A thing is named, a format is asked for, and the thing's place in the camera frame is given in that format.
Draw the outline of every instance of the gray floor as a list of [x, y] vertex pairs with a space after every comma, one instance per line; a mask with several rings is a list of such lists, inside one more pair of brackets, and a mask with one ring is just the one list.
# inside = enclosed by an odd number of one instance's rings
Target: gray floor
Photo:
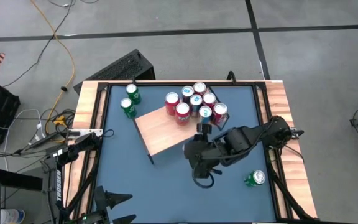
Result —
[[[36, 2], [54, 26], [65, 14], [65, 9], [47, 1]], [[258, 27], [358, 24], [358, 1], [258, 0], [252, 1], [252, 5]], [[58, 33], [227, 27], [250, 27], [243, 0], [100, 0], [96, 4], [77, 1]], [[0, 37], [49, 34], [48, 25], [30, 1], [0, 0]], [[295, 124], [306, 132], [300, 144], [318, 216], [323, 220], [358, 223], [358, 135], [349, 125], [358, 108], [358, 30], [274, 32], [260, 36], [270, 76], [284, 80]], [[0, 42], [0, 52], [6, 53], [0, 84], [9, 83], [27, 69], [45, 43]], [[262, 79], [251, 33], [81, 39], [64, 43], [75, 58], [75, 83], [135, 48], [154, 65], [158, 79], [224, 78], [229, 70], [241, 79]], [[53, 105], [70, 72], [70, 59], [52, 42], [41, 63], [8, 89], [20, 96], [20, 109], [43, 111]], [[69, 91], [58, 110], [75, 109], [77, 100], [74, 91]], [[36, 114], [29, 112], [23, 117]], [[36, 124], [17, 122], [12, 127], [17, 132], [9, 136], [8, 150], [24, 146]], [[33, 161], [9, 158], [9, 168], [15, 171]], [[0, 159], [0, 168], [4, 166]], [[43, 201], [32, 198], [41, 196], [20, 192], [17, 198], [31, 198], [32, 203], [39, 201], [38, 205], [19, 199], [12, 200], [16, 204], [10, 202], [10, 206], [24, 207], [31, 214], [26, 223], [46, 221]]]

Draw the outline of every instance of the table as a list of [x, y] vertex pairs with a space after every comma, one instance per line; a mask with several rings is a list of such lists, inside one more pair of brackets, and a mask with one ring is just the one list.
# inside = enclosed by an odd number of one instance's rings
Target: table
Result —
[[[140, 92], [142, 96], [147, 98], [148, 87], [146, 86], [153, 85], [153, 91], [161, 91], [161, 93], [166, 94], [169, 89], [175, 89], [175, 91], [178, 91], [177, 89], [179, 89], [180, 86], [183, 86], [187, 83], [194, 83], [197, 81], [199, 80], [154, 80], [138, 81], [138, 84], [140, 86]], [[229, 112], [231, 114], [230, 120], [232, 121], [232, 124], [225, 127], [225, 129], [230, 128], [231, 126], [256, 126], [258, 125], [258, 114], [260, 114], [259, 119], [263, 122], [266, 122], [267, 116], [270, 113], [283, 117], [290, 126], [294, 126], [282, 81], [263, 82], [239, 80], [237, 81], [236, 85], [240, 85], [241, 87], [230, 86], [232, 82], [230, 80], [201, 81], [208, 82], [208, 84], [214, 88], [214, 91], [216, 92], [218, 98], [224, 98], [220, 99], [222, 102], [228, 101], [230, 99], [224, 94], [224, 92], [226, 91], [233, 91], [231, 95], [239, 91], [242, 91], [244, 95], [245, 92], [249, 91], [248, 94], [245, 94], [247, 95], [247, 97], [244, 97], [247, 98], [249, 102], [241, 109], [246, 110], [248, 108], [248, 110], [246, 111], [248, 116], [243, 116], [242, 118], [240, 118], [240, 116], [236, 113], [241, 112], [241, 110], [233, 110], [233, 112]], [[124, 194], [134, 194], [134, 198], [131, 199], [133, 200], [133, 202], [128, 201], [126, 203], [123, 203], [122, 205], [117, 206], [114, 210], [110, 211], [109, 214], [111, 218], [117, 218], [119, 216], [136, 213], [138, 215], [138, 218], [135, 220], [135, 222], [268, 222], [274, 221], [276, 217], [286, 218], [291, 216], [291, 214], [288, 214], [290, 210], [289, 208], [286, 208], [285, 201], [277, 187], [270, 187], [269, 184], [265, 184], [259, 188], [252, 189], [252, 192], [250, 192], [249, 190], [244, 190], [246, 188], [244, 187], [244, 184], [241, 185], [242, 178], [240, 176], [246, 175], [246, 170], [251, 169], [251, 167], [244, 167], [249, 163], [246, 162], [247, 158], [243, 159], [244, 162], [239, 162], [238, 166], [233, 166], [233, 168], [227, 167], [223, 169], [224, 174], [222, 176], [216, 177], [216, 186], [214, 186], [212, 189], [205, 190], [196, 189], [197, 186], [195, 185], [194, 187], [188, 185], [188, 182], [186, 180], [187, 176], [188, 180], [192, 182], [188, 170], [179, 171], [180, 169], [186, 169], [184, 168], [185, 166], [183, 166], [183, 161], [181, 159], [178, 159], [178, 157], [180, 156], [183, 157], [183, 155], [180, 155], [180, 150], [172, 148], [168, 149], [166, 154], [157, 155], [157, 157], [160, 158], [154, 159], [156, 161], [156, 165], [155, 167], [153, 167], [147, 159], [146, 152], [142, 151], [142, 149], [111, 149], [112, 144], [115, 144], [118, 147], [123, 147], [123, 141], [128, 142], [128, 146], [134, 148], [142, 147], [142, 145], [139, 143], [139, 139], [136, 140], [132, 138], [137, 134], [136, 129], [133, 127], [127, 128], [127, 122], [131, 122], [131, 120], [116, 117], [120, 116], [120, 114], [124, 116], [124, 113], [119, 107], [119, 101], [117, 103], [114, 103], [117, 100], [121, 100], [125, 96], [124, 87], [118, 87], [118, 85], [125, 86], [128, 83], [130, 83], [130, 81], [110, 81], [108, 83], [106, 83], [106, 81], [84, 82], [83, 88], [80, 93], [80, 98], [78, 100], [78, 106], [73, 123], [73, 128], [100, 128], [104, 126], [105, 129], [109, 129], [109, 127], [114, 127], [115, 125], [114, 130], [116, 132], [116, 136], [111, 139], [107, 138], [103, 141], [101, 157], [99, 160], [100, 164], [98, 179], [97, 183], [95, 184], [102, 184], [104, 189], [108, 191]], [[252, 84], [252, 86], [257, 86], [259, 88], [246, 88], [243, 86], [248, 84]], [[268, 108], [265, 108], [265, 101], [267, 99], [270, 106]], [[149, 110], [151, 110], [151, 108], [157, 109], [158, 106], [161, 106], [159, 103], [161, 102], [155, 100], [150, 107], [143, 107], [143, 104], [145, 103], [140, 104], [140, 106], [137, 107], [139, 108], [138, 113], [145, 114]], [[229, 102], [228, 104], [229, 108], [235, 107], [233, 105], [230, 105], [233, 104], [231, 102]], [[107, 115], [111, 113], [114, 114], [114, 117], [116, 117], [116, 119], [114, 119], [110, 115]], [[288, 145], [300, 152], [300, 148], [297, 141], [290, 141]], [[255, 156], [253, 161], [256, 165], [254, 165], [253, 167], [259, 166], [260, 169], [265, 169], [265, 167], [263, 167], [263, 161], [260, 160], [260, 158], [264, 158], [263, 150], [258, 150], [257, 148], [255, 148], [254, 151], [255, 153], [253, 152], [253, 155], [250, 154], [249, 156]], [[137, 169], [130, 170], [130, 164], [128, 163], [130, 163], [131, 161], [129, 161], [128, 158], [125, 159], [126, 156], [133, 159], [133, 166], [136, 165], [141, 167], [137, 167]], [[272, 160], [275, 160], [275, 154], [273, 152], [270, 152], [269, 156]], [[86, 164], [87, 166], [85, 166], [88, 172], [90, 171], [90, 167], [94, 162], [93, 152], [90, 153], [89, 158], [90, 159], [88, 159], [88, 162]], [[64, 198], [66, 197], [66, 195], [68, 196], [68, 201], [71, 200], [71, 198], [78, 190], [84, 161], [87, 161], [87, 159], [85, 159], [85, 153], [82, 152], [79, 158], [75, 162], [73, 162], [71, 166], [71, 179], [70, 187], [68, 190], [68, 175], [65, 175], [64, 177], [65, 183], [63, 193]], [[148, 162], [148, 167], [146, 167], [145, 164], [140, 165], [143, 164], [144, 161]], [[277, 171], [283, 171], [282, 173], [280, 173], [280, 175], [282, 177], [285, 176], [287, 188], [292, 193], [294, 198], [298, 201], [298, 203], [304, 208], [307, 213], [309, 213], [313, 217], [316, 217], [313, 199], [311, 197], [308, 179], [302, 160], [297, 155], [292, 154], [292, 152], [284, 150], [281, 156], [281, 160], [278, 160], [278, 162], [273, 162], [273, 166]], [[65, 174], [68, 174], [69, 172], [70, 166], [66, 165]], [[178, 181], [175, 182], [175, 179], [171, 178], [172, 174], [177, 177]], [[168, 185], [167, 183], [162, 182], [162, 179], [167, 178], [170, 178], [169, 180], [173, 182], [171, 183], [170, 187], [176, 187], [172, 189], [173, 192], [164, 190]], [[227, 181], [238, 181], [240, 183], [231, 185], [224, 184]], [[193, 187], [196, 190], [192, 192], [191, 190], [189, 190], [190, 187]], [[227, 195], [227, 198], [225, 199], [220, 190], [232, 190], [233, 194]], [[89, 194], [90, 192], [88, 188], [81, 202], [81, 207], [79, 209], [80, 213], [85, 213], [87, 209], [91, 209], [92, 203], [88, 198]], [[247, 207], [249, 203], [246, 203], [246, 199], [243, 199], [241, 197], [238, 197], [238, 199], [236, 199], [236, 195], [248, 197], [248, 202], [253, 202], [252, 200], [256, 200], [255, 202], [258, 202], [257, 205], [260, 205], [260, 207]], [[171, 197], [172, 200], [179, 200], [178, 203], [161, 205], [161, 203], [168, 203], [166, 198], [169, 197]], [[205, 206], [205, 203], [201, 204], [200, 200], [195, 200], [194, 198], [202, 198], [203, 200], [206, 200], [207, 205], [210, 203], [210, 205], [206, 206], [208, 209], [197, 209], [201, 208], [202, 205]], [[188, 206], [181, 206], [180, 204], [182, 202], [187, 203]], [[229, 206], [231, 210], [234, 210], [232, 213], [223, 210], [222, 204], [225, 203], [228, 203], [229, 205], [227, 206]], [[240, 212], [240, 210], [235, 209], [234, 205], [237, 205], [241, 208], [245, 207], [247, 209], [243, 208], [241, 211], [248, 212]], [[159, 211], [157, 216], [150, 215], [153, 214], [153, 208]], [[210, 212], [210, 216], [198, 215], [197, 210], [199, 212]], [[222, 211], [225, 211], [226, 215], [219, 214], [219, 211], [220, 213], [222, 213]]]

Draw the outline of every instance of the cluster of cans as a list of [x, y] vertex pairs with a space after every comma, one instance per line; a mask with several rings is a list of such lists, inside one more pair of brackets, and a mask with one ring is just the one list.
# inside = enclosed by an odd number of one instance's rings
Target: cluster of cans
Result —
[[220, 125], [227, 120], [227, 106], [218, 103], [213, 93], [207, 92], [205, 83], [197, 82], [193, 86], [181, 89], [181, 100], [177, 93], [170, 92], [165, 97], [167, 113], [175, 116], [179, 125], [186, 125], [190, 116], [200, 118], [200, 123], [208, 124], [210, 121]]
[[128, 98], [121, 100], [121, 108], [124, 110], [128, 118], [135, 118], [137, 114], [135, 105], [142, 101], [142, 97], [140, 96], [139, 89], [134, 84], [129, 84], [126, 87], [126, 92], [128, 94]]

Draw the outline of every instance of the soda can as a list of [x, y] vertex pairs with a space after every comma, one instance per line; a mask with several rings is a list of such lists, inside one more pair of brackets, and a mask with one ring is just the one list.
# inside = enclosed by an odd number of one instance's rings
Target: soda can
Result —
[[187, 103], [179, 103], [175, 113], [175, 121], [179, 125], [185, 125], [190, 120], [190, 107]]
[[206, 93], [206, 85], [203, 82], [196, 82], [193, 85], [194, 94], [203, 96]]
[[205, 93], [203, 96], [205, 106], [209, 106], [211, 109], [214, 108], [216, 102], [216, 96], [213, 93]]
[[224, 103], [216, 103], [213, 111], [213, 123], [217, 126], [224, 124], [227, 120], [227, 106]]
[[200, 123], [208, 124], [212, 117], [212, 109], [209, 106], [202, 106], [200, 108]]
[[122, 99], [121, 108], [124, 110], [128, 118], [135, 118], [137, 112], [135, 109], [134, 102], [132, 102], [131, 99], [129, 98]]
[[139, 104], [142, 101], [140, 96], [139, 89], [134, 84], [129, 84], [126, 88], [129, 98], [135, 103]]
[[181, 89], [181, 100], [184, 103], [190, 102], [190, 97], [193, 96], [194, 89], [191, 86], [185, 86]]
[[249, 187], [254, 187], [254, 186], [262, 185], [265, 182], [265, 179], [266, 176], [262, 171], [255, 170], [244, 179], [244, 182]]
[[176, 112], [176, 106], [179, 104], [179, 96], [170, 92], [165, 96], [165, 109], [167, 109], [167, 114], [174, 116]]
[[199, 95], [193, 95], [190, 97], [190, 111], [191, 116], [198, 117], [200, 107], [203, 105], [203, 98]]

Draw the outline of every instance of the blue table surface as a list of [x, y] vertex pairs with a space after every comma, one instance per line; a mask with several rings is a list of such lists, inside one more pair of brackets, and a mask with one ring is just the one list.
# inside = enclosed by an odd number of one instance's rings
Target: blue table surface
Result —
[[[212, 89], [229, 108], [230, 119], [224, 130], [259, 125], [251, 87]], [[136, 105], [137, 117], [164, 106], [165, 95], [180, 90], [181, 86], [139, 87], [142, 102]], [[223, 175], [214, 175], [215, 185], [202, 189], [194, 184], [191, 167], [183, 155], [182, 146], [188, 140], [153, 156], [155, 165], [150, 163], [133, 120], [119, 105], [125, 97], [125, 87], [112, 87], [104, 130], [113, 129], [115, 135], [104, 138], [97, 186], [109, 192], [132, 194], [133, 198], [108, 209], [110, 219], [136, 214], [135, 223], [275, 221], [269, 180], [258, 187], [244, 183], [244, 177], [253, 170], [262, 170], [267, 176], [261, 143], [234, 165], [217, 166]], [[219, 133], [213, 128], [209, 138]], [[210, 180], [200, 182], [209, 184]]]

